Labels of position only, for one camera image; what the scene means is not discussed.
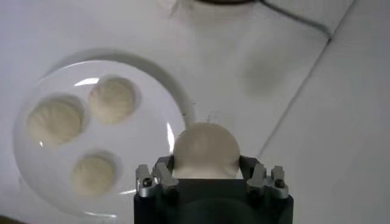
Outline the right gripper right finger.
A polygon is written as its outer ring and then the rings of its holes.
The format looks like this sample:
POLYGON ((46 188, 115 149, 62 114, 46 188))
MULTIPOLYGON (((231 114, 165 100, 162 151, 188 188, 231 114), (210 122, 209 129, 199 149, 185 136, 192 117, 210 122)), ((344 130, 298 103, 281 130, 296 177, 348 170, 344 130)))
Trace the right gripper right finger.
POLYGON ((265 166, 256 158, 240 156, 239 168, 246 183, 248 192, 258 195, 269 195, 276 199, 289 197, 289 188, 285 182, 285 171, 282 166, 274 166, 268 175, 265 166))

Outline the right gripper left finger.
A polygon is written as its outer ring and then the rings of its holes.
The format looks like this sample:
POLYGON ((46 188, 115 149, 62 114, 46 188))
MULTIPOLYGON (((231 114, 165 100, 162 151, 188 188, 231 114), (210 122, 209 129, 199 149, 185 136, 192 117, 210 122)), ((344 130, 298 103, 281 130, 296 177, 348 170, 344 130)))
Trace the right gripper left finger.
POLYGON ((174 157, 160 157, 155 163, 152 172, 146 164, 136 168, 136 193, 141 198, 152 198, 160 190, 163 195, 177 195, 178 179, 173 177, 174 157))

